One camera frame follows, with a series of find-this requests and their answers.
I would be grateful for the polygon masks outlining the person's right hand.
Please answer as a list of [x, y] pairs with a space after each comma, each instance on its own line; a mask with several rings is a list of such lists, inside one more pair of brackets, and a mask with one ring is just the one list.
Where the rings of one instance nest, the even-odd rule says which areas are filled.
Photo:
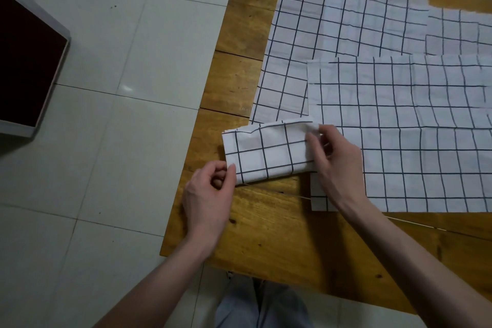
[[360, 148], [349, 142], [334, 125], [319, 125], [314, 133], [325, 135], [330, 142], [329, 172], [325, 176], [317, 173], [332, 205], [348, 217], [377, 211], [366, 196]]

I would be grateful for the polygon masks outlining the person's left hand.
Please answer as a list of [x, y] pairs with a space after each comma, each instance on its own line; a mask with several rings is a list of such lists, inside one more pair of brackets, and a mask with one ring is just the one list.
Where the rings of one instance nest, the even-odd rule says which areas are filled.
[[222, 196], [227, 163], [209, 161], [197, 169], [186, 183], [182, 197], [188, 236], [211, 254], [229, 220], [232, 201]]

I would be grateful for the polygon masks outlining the small checked cloth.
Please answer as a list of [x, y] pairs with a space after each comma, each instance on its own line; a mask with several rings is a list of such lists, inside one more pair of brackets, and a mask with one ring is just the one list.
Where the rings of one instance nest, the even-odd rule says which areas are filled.
[[251, 124], [222, 132], [227, 166], [236, 166], [236, 185], [314, 172], [306, 135], [319, 123], [311, 117]]

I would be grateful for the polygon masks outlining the person's left forearm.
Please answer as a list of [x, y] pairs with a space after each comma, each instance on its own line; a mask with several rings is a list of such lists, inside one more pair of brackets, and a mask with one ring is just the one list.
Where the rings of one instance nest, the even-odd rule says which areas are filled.
[[94, 328], [163, 328], [218, 236], [191, 232], [166, 260], [142, 279]]

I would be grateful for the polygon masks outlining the person's right forearm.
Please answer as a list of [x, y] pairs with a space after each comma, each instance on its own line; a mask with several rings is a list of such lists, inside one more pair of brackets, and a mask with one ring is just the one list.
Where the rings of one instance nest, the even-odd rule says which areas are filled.
[[337, 202], [335, 207], [394, 279], [427, 328], [492, 328], [492, 302], [367, 198]]

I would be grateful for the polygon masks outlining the white checked cloth piece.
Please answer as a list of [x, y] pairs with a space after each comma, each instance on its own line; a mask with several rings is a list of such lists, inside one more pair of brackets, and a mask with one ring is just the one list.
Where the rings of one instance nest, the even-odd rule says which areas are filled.
[[309, 114], [344, 128], [492, 129], [492, 56], [312, 60]]
[[[337, 128], [362, 152], [367, 198], [381, 212], [492, 213], [492, 130]], [[318, 173], [311, 207], [336, 211]]]
[[492, 56], [492, 14], [430, 7], [425, 53]]

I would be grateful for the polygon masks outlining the thin white thread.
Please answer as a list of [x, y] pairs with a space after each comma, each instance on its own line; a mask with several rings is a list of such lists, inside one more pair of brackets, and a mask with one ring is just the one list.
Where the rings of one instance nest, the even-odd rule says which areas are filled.
[[[307, 201], [311, 208], [311, 180], [308, 175], [244, 183], [241, 186]], [[384, 215], [394, 221], [492, 242], [492, 213], [385, 212]]]

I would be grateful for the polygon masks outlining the grey trousers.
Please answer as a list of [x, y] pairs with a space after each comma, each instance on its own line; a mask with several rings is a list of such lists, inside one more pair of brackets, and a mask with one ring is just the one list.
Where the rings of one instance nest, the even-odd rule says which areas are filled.
[[286, 284], [228, 273], [214, 328], [314, 328], [306, 305]]

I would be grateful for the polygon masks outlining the large white checked cloth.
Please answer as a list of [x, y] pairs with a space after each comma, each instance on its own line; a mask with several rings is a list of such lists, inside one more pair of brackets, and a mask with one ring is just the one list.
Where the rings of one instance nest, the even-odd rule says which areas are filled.
[[309, 114], [307, 62], [424, 53], [428, 0], [277, 0], [249, 122]]

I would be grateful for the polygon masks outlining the white framed dark panel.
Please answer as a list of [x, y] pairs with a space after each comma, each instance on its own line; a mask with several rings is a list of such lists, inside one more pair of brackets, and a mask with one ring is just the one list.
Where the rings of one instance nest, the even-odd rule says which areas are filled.
[[70, 41], [34, 0], [0, 0], [0, 134], [35, 135]]

